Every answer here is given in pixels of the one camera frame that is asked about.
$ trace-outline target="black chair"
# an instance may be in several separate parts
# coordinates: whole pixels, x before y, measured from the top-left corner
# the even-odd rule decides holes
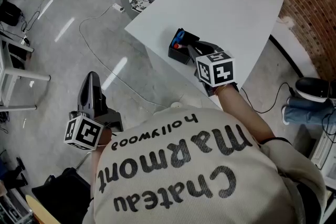
[[[44,185],[32,189],[37,200],[61,224],[81,224],[89,207],[90,184],[77,174],[90,152],[76,168],[67,168],[58,176],[49,176]]]

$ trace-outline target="person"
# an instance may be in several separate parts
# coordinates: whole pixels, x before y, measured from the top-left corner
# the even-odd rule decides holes
[[[334,105],[330,99],[324,103],[314,102],[299,97],[289,97],[287,105],[282,108],[282,122],[285,125],[289,123],[296,124],[314,124],[314,125],[334,125],[336,124],[336,113]]]
[[[96,223],[319,223],[319,170],[232,85],[216,89],[223,111],[169,108],[92,153]]]
[[[21,158],[16,158],[18,165],[14,170],[7,171],[0,180],[0,197],[4,196],[9,189],[21,188],[28,185],[26,178],[21,172],[25,170],[25,166]]]

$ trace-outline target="hand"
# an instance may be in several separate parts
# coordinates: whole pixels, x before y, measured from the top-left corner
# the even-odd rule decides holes
[[[107,145],[111,141],[112,131],[110,128],[104,127],[98,141],[98,145]]]

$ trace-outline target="white cable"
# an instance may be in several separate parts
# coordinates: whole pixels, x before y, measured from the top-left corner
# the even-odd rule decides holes
[[[141,99],[143,99],[144,101],[146,101],[147,103],[149,104],[154,104],[154,105],[158,105],[158,106],[161,106],[163,108],[167,108],[166,106],[164,105],[161,105],[161,104],[157,104],[157,103],[154,103],[154,102],[151,102],[151,101],[148,101],[146,98],[142,97],[140,94],[138,94],[133,88],[131,88],[126,82],[124,82],[121,78],[119,78],[115,73],[113,73],[106,65],[103,64],[103,62],[98,58],[98,56],[92,51],[92,49],[90,48],[89,44],[87,43],[85,37],[83,36],[82,32],[80,31],[80,26],[82,25],[82,23],[84,23],[86,20],[90,20],[90,19],[98,19],[100,18],[101,16],[103,16],[109,9],[110,7],[112,7],[113,5],[110,5],[101,15],[99,15],[98,17],[90,17],[90,18],[86,18],[85,20],[83,20],[80,24],[79,24],[79,27],[78,27],[78,30],[79,30],[79,33],[80,35],[82,36],[82,38],[84,39],[85,41],[85,44],[86,46],[88,47],[88,49],[90,50],[90,52],[92,52],[92,54],[97,58],[97,60],[107,69],[109,70],[112,74],[114,74],[122,83],[124,83],[128,88],[130,88],[134,93],[136,93]]]

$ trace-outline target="equipment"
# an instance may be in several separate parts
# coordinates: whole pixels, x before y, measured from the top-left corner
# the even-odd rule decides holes
[[[64,143],[81,150],[95,150],[104,127],[122,132],[120,113],[106,106],[99,76],[90,72],[78,94],[77,111],[69,113]]]
[[[214,87],[235,81],[234,58],[228,52],[205,41],[195,41],[187,48],[197,68],[194,76],[209,97],[214,95]]]
[[[0,6],[1,21],[8,25],[16,26],[19,21],[20,15],[21,9],[8,1],[3,1],[2,5]]]

